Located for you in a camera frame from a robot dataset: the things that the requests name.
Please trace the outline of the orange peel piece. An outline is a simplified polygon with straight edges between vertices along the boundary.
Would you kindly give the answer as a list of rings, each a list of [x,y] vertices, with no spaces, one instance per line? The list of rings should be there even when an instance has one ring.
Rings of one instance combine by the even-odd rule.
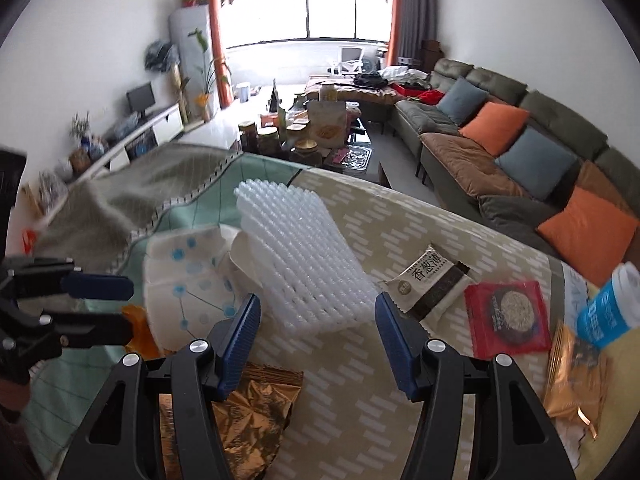
[[[135,304],[126,304],[122,307],[122,315],[132,327],[132,338],[126,344],[125,350],[137,353],[145,360],[161,358],[163,353],[153,338],[146,311]]]

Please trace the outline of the gold foil wrapper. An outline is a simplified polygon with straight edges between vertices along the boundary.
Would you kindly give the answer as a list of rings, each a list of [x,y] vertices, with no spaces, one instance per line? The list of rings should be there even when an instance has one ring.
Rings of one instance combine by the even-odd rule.
[[[280,451],[303,381],[302,372],[247,363],[228,399],[213,405],[233,478],[265,477]]]

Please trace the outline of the white foam fruit net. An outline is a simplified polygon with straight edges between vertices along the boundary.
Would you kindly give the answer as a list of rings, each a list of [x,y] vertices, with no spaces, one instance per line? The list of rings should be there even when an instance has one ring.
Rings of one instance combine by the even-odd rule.
[[[234,190],[268,314],[294,337],[370,323],[378,290],[317,193],[264,180]]]

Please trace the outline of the orange plastic bag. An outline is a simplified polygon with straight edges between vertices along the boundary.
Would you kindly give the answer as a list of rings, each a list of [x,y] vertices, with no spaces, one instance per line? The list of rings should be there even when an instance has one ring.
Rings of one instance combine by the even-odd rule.
[[[22,247],[25,255],[31,255],[38,240],[38,232],[33,229],[22,229]]]

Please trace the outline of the gold snack packet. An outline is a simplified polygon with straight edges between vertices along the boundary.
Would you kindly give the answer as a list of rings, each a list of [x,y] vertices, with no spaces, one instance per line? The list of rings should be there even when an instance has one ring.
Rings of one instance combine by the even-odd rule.
[[[593,440],[599,435],[608,394],[608,357],[570,326],[559,323],[548,359],[544,408],[551,418],[581,424]]]

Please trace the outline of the red snack packet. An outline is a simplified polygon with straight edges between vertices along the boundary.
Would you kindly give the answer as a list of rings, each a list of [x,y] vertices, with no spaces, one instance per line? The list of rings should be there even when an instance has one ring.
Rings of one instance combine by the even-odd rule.
[[[464,291],[474,356],[548,352],[548,312],[536,281],[480,283]]]

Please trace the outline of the blue white paper cup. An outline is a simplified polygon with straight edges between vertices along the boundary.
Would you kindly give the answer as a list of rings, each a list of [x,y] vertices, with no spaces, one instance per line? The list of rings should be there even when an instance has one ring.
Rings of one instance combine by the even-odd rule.
[[[639,271],[631,262],[621,263],[597,296],[578,313],[577,336],[603,349],[639,325]]]

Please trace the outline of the white black snack packet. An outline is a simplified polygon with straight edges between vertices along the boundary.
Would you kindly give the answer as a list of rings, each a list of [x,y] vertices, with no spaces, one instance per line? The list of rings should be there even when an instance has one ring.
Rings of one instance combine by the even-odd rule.
[[[444,313],[475,281],[470,268],[449,259],[433,244],[419,258],[386,281],[384,289],[405,315],[424,327],[437,324]]]

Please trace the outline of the white black tv cabinet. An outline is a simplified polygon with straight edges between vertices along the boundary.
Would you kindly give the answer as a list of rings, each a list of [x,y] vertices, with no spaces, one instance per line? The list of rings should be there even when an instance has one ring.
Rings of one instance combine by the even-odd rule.
[[[183,133],[183,121],[179,104],[176,103],[142,122],[136,130],[107,150],[80,176],[73,178],[70,187],[122,169],[154,148],[174,140],[180,133]]]

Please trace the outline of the patterned tablecloth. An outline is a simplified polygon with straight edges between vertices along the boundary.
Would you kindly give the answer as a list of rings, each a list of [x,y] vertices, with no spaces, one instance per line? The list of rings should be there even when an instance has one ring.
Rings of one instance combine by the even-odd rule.
[[[547,396],[611,274],[323,170],[171,143],[76,185],[39,257],[131,278],[160,357],[114,328],[35,362],[28,434],[62,479],[634,479],[639,335],[568,417]]]

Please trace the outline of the small black monitor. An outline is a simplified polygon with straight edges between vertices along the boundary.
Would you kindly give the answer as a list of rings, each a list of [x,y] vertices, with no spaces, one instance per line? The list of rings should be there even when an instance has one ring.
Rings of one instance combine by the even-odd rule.
[[[146,112],[155,104],[152,84],[142,84],[126,93],[126,100],[131,113],[137,113],[141,119],[146,119]]]

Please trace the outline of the orange cushion near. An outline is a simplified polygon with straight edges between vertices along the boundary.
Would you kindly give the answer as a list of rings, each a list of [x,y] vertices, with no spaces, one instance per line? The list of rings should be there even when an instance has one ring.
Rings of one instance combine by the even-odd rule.
[[[623,261],[638,227],[637,218],[608,200],[574,188],[566,207],[536,232],[574,270],[601,287]]]

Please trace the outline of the orange cushion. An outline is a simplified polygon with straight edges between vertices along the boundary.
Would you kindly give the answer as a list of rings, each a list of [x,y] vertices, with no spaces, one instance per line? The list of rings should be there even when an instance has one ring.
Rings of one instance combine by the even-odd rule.
[[[574,188],[566,207],[536,232],[574,270],[601,287],[623,261],[638,227],[637,218],[608,200]]]
[[[529,118],[529,111],[508,104],[487,102],[460,134],[480,144],[497,157],[518,137]]]

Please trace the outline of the orange grey curtain left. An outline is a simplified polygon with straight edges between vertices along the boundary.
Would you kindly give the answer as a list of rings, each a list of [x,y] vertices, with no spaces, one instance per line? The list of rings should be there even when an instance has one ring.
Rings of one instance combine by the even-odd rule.
[[[181,0],[183,9],[191,10],[194,25],[188,30],[188,38],[198,48],[200,60],[194,68],[198,72],[196,102],[214,105],[224,110],[232,103],[231,72],[227,65],[220,38],[220,0]]]

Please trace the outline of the orange grey curtain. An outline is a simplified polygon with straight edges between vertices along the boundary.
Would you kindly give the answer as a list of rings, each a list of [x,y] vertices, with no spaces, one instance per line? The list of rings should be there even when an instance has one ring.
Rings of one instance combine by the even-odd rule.
[[[423,45],[437,36],[437,0],[393,0],[388,65],[419,66]]]
[[[232,103],[231,72],[227,65],[220,38],[220,0],[181,0],[183,9],[191,10],[194,25],[188,30],[188,38],[198,48],[200,60],[194,68],[198,72],[196,102],[214,105],[224,110]]]

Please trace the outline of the tall green houseplant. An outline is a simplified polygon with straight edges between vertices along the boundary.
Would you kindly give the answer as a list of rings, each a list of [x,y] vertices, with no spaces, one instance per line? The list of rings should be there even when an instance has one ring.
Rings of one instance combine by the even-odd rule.
[[[196,66],[196,69],[201,75],[202,88],[195,98],[195,103],[200,109],[204,122],[210,122],[214,115],[209,108],[209,101],[217,84],[214,66],[215,59],[212,54],[208,54],[210,47],[204,32],[200,28],[193,29],[192,32],[188,33],[188,36],[194,38],[198,43],[202,55],[201,64]]]

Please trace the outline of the brown sofa blanket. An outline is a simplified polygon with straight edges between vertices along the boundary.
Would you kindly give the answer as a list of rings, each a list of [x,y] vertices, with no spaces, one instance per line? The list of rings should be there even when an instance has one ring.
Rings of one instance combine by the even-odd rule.
[[[420,162],[435,188],[457,188],[469,200],[489,195],[530,197],[475,141],[434,132],[421,134],[420,141]]]

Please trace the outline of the blue grey cushion near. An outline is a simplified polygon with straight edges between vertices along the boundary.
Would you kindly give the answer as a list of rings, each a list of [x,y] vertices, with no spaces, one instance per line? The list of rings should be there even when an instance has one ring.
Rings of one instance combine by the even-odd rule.
[[[578,157],[532,126],[527,126],[495,164],[537,200],[545,200]]]

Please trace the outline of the blue grey cushion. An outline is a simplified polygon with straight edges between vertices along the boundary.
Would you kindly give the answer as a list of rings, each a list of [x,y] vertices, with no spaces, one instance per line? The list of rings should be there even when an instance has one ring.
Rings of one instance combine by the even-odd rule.
[[[532,126],[527,126],[495,164],[537,200],[545,200],[578,157]]]
[[[466,120],[485,103],[488,92],[474,86],[467,79],[459,77],[436,107],[457,126]]]

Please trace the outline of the white standing air conditioner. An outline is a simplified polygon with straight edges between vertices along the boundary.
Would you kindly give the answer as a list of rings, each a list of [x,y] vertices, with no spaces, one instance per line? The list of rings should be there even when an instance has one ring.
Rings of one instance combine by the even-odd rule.
[[[202,55],[198,43],[194,38],[188,36],[188,33],[196,28],[200,28],[204,32],[210,47],[208,54],[214,55],[208,6],[186,6],[185,8],[175,10],[169,17],[170,38],[178,49],[181,77],[186,81],[184,92],[186,92],[186,98],[188,99],[191,112],[196,117],[202,117],[200,109],[195,103],[195,98],[202,88],[201,75],[196,69],[196,66],[202,62]],[[215,87],[209,101],[209,108],[213,115],[217,113],[216,95],[217,88]]]

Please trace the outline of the dark green sectional sofa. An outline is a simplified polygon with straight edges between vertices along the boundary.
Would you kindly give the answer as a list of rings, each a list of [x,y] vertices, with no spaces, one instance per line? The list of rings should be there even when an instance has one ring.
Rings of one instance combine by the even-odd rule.
[[[388,122],[455,214],[555,257],[576,190],[638,218],[638,167],[564,104],[449,58],[420,87],[394,88]]]

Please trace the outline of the cluttered coffee table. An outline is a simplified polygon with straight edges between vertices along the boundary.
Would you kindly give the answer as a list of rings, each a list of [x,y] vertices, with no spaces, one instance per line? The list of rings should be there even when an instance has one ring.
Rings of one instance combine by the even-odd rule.
[[[290,108],[274,113],[239,110],[236,121],[242,151],[286,162],[322,168],[388,185],[380,155],[374,147],[372,112],[384,110],[352,101],[320,102],[298,94]]]

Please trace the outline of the orange cushion far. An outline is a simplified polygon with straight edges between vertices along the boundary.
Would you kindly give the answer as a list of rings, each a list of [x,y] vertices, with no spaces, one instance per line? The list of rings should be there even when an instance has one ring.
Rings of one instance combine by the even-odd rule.
[[[497,157],[518,137],[529,118],[529,111],[508,104],[487,102],[460,134],[480,144]]]

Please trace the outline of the blue grey cushion far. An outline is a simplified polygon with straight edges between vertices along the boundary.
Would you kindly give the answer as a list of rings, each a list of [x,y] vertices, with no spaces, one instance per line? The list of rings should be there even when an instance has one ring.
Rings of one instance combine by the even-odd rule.
[[[474,86],[467,79],[459,77],[436,107],[457,126],[466,120],[485,103],[488,92]]]

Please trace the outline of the white office chair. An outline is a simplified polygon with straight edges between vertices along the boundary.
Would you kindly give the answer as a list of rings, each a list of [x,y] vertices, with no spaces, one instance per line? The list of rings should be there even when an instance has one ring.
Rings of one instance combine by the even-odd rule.
[[[342,47],[341,58],[334,67],[335,75],[352,75],[362,69],[362,49],[358,47]]]

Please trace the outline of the orange grey curtain right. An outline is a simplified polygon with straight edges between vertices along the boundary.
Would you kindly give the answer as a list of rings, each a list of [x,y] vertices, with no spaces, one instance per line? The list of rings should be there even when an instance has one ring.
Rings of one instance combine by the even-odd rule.
[[[437,36],[437,0],[393,0],[388,65],[419,66],[423,45]]]

